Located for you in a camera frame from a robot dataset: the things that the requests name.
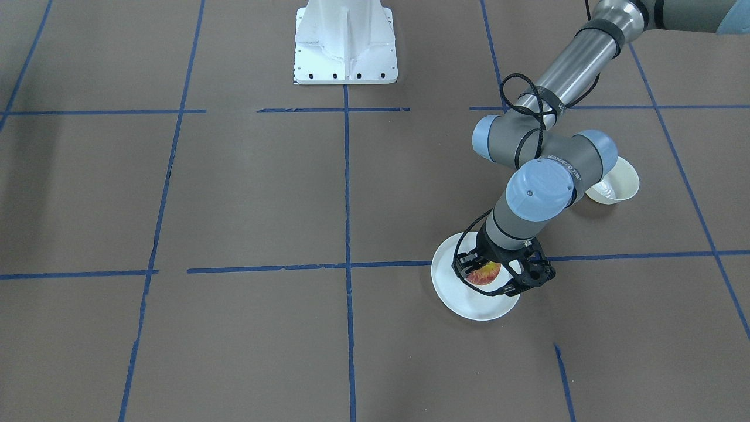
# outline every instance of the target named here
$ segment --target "white bowl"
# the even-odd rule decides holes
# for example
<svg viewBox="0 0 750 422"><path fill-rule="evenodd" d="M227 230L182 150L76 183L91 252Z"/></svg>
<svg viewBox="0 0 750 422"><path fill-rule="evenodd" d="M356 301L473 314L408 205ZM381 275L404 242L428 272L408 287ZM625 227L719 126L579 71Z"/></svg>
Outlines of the white bowl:
<svg viewBox="0 0 750 422"><path fill-rule="evenodd" d="M604 175L601 182L589 188L586 195L596 202L611 205L634 197L640 186L641 179L635 168L623 157L617 157L617 164L612 171Z"/></svg>

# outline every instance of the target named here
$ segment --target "light blue cap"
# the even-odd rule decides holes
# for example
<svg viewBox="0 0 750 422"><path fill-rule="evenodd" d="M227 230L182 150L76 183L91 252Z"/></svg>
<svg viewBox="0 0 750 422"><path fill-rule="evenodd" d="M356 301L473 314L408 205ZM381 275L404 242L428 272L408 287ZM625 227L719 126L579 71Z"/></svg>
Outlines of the light blue cap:
<svg viewBox="0 0 750 422"><path fill-rule="evenodd" d="M750 0L737 0L718 26L716 33L750 34Z"/></svg>
<svg viewBox="0 0 750 422"><path fill-rule="evenodd" d="M573 198L573 176L557 161L528 161L508 181L505 200L511 211L529 222L560 214Z"/></svg>
<svg viewBox="0 0 750 422"><path fill-rule="evenodd" d="M474 134L471 136L471 144L474 147L474 151L492 162L495 161L490 157L490 127L492 126L492 122L498 117L482 117L479 123L476 124L476 127L474 127Z"/></svg>
<svg viewBox="0 0 750 422"><path fill-rule="evenodd" d="M612 138L610 138L608 134L595 129L589 129L577 134L587 137L599 152L599 157L601 157L602 162L601 167L603 169L601 176L604 177L607 173L612 171L615 164L617 164L617 145Z"/></svg>

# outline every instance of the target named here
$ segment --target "white plastic stand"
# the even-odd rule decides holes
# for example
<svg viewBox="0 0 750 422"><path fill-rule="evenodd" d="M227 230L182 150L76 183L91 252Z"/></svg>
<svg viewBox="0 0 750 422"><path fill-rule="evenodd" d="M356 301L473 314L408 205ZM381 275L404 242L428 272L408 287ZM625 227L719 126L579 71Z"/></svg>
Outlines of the white plastic stand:
<svg viewBox="0 0 750 422"><path fill-rule="evenodd" d="M393 12L380 0L309 0L297 11L294 81L394 83Z"/></svg>

